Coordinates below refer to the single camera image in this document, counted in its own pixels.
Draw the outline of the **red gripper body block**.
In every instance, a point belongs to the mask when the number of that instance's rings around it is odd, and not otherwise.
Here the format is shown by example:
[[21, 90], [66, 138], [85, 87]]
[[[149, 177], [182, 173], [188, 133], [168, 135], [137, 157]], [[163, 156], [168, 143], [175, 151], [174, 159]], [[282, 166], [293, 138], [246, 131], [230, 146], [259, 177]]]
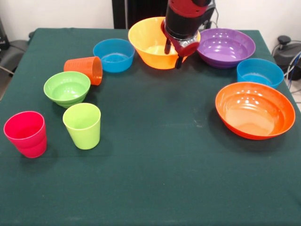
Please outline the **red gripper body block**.
[[189, 38], [187, 40], [177, 39], [167, 31], [165, 19], [161, 23], [161, 30], [162, 30], [163, 34], [165, 35], [166, 39], [169, 39], [171, 41], [171, 46], [174, 47], [177, 54], [182, 56], [183, 58], [190, 56], [199, 47], [200, 33], [198, 30], [192, 36], [192, 38]]

